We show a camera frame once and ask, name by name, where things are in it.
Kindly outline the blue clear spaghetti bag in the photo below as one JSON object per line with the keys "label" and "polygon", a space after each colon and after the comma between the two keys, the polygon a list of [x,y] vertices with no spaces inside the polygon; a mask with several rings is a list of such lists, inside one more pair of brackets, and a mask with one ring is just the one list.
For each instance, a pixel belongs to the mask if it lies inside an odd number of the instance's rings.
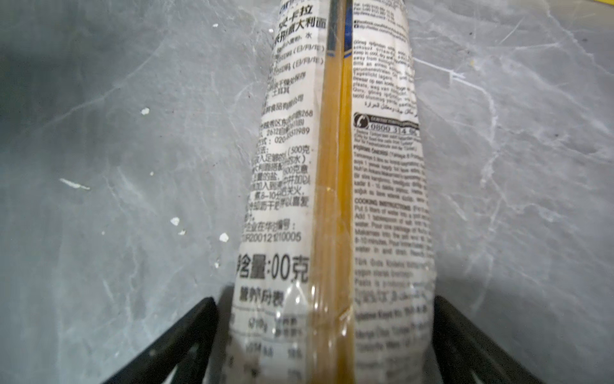
{"label": "blue clear spaghetti bag", "polygon": [[349,382],[420,383],[432,337],[436,268],[402,1],[353,1]]}
{"label": "blue clear spaghetti bag", "polygon": [[313,236],[326,62],[338,1],[284,1],[237,260],[223,383],[307,383]]}

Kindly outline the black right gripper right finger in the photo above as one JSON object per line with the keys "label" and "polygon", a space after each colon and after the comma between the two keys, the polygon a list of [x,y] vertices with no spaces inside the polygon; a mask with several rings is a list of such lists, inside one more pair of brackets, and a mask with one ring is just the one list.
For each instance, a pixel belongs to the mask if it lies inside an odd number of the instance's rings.
{"label": "black right gripper right finger", "polygon": [[439,295],[433,349],[444,383],[543,383]]}

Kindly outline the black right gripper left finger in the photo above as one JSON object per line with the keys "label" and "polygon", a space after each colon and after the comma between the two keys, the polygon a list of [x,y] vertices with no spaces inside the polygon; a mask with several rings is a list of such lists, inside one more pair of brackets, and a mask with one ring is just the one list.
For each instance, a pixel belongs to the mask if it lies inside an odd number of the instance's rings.
{"label": "black right gripper left finger", "polygon": [[108,383],[202,383],[218,325],[217,305],[205,298]]}

